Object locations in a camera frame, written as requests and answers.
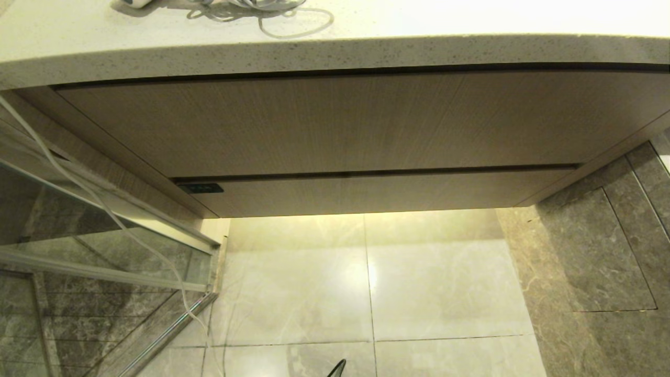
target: gray marble wall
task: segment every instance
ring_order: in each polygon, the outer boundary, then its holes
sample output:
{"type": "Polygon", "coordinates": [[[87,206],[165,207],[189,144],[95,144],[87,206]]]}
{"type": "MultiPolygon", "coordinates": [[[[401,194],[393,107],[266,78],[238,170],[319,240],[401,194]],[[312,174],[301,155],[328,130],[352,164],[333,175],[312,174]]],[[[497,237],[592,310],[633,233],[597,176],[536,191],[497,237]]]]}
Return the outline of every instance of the gray marble wall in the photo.
{"type": "Polygon", "coordinates": [[[89,373],[172,296],[174,290],[37,273],[40,311],[52,370],[89,373]]]}
{"type": "Polygon", "coordinates": [[[647,143],[499,209],[548,376],[667,376],[670,175],[647,143]]]}
{"type": "Polygon", "coordinates": [[[30,275],[0,271],[0,376],[47,377],[30,275]]]}

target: glass panel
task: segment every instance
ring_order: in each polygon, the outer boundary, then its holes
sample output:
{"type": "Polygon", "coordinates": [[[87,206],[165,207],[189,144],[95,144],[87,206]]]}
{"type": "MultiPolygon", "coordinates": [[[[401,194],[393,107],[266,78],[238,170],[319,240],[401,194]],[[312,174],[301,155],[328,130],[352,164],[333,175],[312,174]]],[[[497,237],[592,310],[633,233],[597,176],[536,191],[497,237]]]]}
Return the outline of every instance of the glass panel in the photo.
{"type": "Polygon", "coordinates": [[[0,376],[48,376],[29,276],[0,270],[0,376]]]}
{"type": "MultiPolygon", "coordinates": [[[[176,280],[157,256],[102,210],[0,165],[0,249],[143,276],[176,280]]],[[[123,220],[175,264],[186,282],[207,284],[209,254],[123,220]]]]}

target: beige marble floor tile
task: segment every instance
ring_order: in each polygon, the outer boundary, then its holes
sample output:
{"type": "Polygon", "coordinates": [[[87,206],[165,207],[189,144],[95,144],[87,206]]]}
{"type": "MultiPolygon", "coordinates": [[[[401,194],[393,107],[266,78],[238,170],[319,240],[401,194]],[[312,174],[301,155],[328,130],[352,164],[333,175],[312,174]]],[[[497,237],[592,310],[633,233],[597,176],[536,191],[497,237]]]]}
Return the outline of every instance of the beige marble floor tile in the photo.
{"type": "Polygon", "coordinates": [[[505,238],[493,209],[366,213],[368,246],[505,238]]]}
{"type": "Polygon", "coordinates": [[[233,219],[226,258],[217,344],[372,340],[362,215],[233,219]]]}
{"type": "Polygon", "coordinates": [[[223,374],[223,346],[205,350],[205,360],[202,364],[202,377],[224,377],[223,374]]]}
{"type": "Polygon", "coordinates": [[[341,359],[344,376],[375,377],[372,343],[227,347],[226,377],[326,377],[341,359]]]}
{"type": "MultiPolygon", "coordinates": [[[[212,306],[206,307],[198,318],[209,326],[210,312],[212,306]]],[[[182,330],[171,342],[168,347],[204,347],[205,346],[205,332],[202,325],[197,321],[191,321],[185,329],[182,330]]]]}
{"type": "Polygon", "coordinates": [[[191,377],[202,372],[204,348],[165,348],[138,377],[191,377]]]}
{"type": "Polygon", "coordinates": [[[533,333],[495,212],[365,219],[377,341],[533,333]]]}
{"type": "Polygon", "coordinates": [[[546,377],[535,336],[383,341],[380,377],[546,377]]]}

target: cord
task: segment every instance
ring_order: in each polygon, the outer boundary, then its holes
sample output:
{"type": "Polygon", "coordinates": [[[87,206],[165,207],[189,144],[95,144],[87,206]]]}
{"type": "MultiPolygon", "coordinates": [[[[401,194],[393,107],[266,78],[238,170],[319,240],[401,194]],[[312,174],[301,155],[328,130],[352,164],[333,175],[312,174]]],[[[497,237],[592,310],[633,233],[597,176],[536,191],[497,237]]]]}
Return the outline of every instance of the cord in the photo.
{"type": "MultiPolygon", "coordinates": [[[[24,128],[24,130],[35,140],[35,142],[40,146],[40,149],[42,149],[42,152],[44,153],[46,158],[49,160],[49,162],[51,162],[54,168],[58,172],[60,172],[60,174],[63,174],[67,179],[71,180],[82,190],[86,191],[105,210],[105,212],[107,212],[107,215],[109,215],[109,217],[111,217],[112,220],[114,220],[114,222],[123,230],[123,234],[125,234],[133,241],[137,242],[140,246],[149,250],[154,256],[157,256],[160,260],[163,261],[163,263],[167,264],[170,270],[172,270],[174,275],[177,277],[177,281],[179,283],[180,290],[182,292],[182,301],[184,303],[184,308],[186,309],[188,316],[196,320],[200,324],[200,326],[202,326],[205,338],[205,351],[211,350],[212,344],[214,342],[211,340],[211,333],[209,332],[209,328],[200,318],[198,318],[195,314],[193,314],[193,312],[191,312],[191,308],[189,307],[188,301],[186,300],[186,289],[184,288],[184,281],[182,280],[179,270],[177,270],[177,267],[174,265],[174,263],[172,263],[170,259],[165,257],[163,254],[158,252],[153,247],[147,245],[144,241],[142,241],[139,237],[137,237],[130,229],[128,229],[125,225],[123,225],[121,220],[119,220],[119,218],[112,212],[109,206],[100,198],[100,196],[95,191],[93,191],[82,181],[78,180],[77,178],[72,176],[67,170],[65,170],[58,163],[58,161],[56,161],[51,150],[46,146],[44,141],[42,141],[42,138],[38,135],[37,132],[35,132],[33,127],[31,127],[30,124],[28,124],[28,122],[9,104],[9,102],[7,102],[7,100],[2,95],[0,95],[0,104],[2,104],[2,106],[14,117],[14,119],[16,119],[16,121],[19,122],[19,124],[24,128]]],[[[218,370],[221,377],[224,377],[224,372],[221,368],[221,365],[219,365],[218,363],[216,352],[214,352],[213,355],[214,355],[214,362],[216,363],[216,369],[218,370]]]]}

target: drawer front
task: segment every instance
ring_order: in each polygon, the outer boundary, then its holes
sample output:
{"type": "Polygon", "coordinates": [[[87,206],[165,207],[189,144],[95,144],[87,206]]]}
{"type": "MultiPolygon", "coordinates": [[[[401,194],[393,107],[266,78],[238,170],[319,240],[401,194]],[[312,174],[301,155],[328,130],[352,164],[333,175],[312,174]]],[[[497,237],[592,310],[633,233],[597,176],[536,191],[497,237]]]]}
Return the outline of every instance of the drawer front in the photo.
{"type": "Polygon", "coordinates": [[[168,177],[584,163],[670,109],[670,76],[450,72],[58,92],[168,177]]]}
{"type": "Polygon", "coordinates": [[[572,171],[220,182],[194,197],[221,217],[512,207],[572,171]]]}

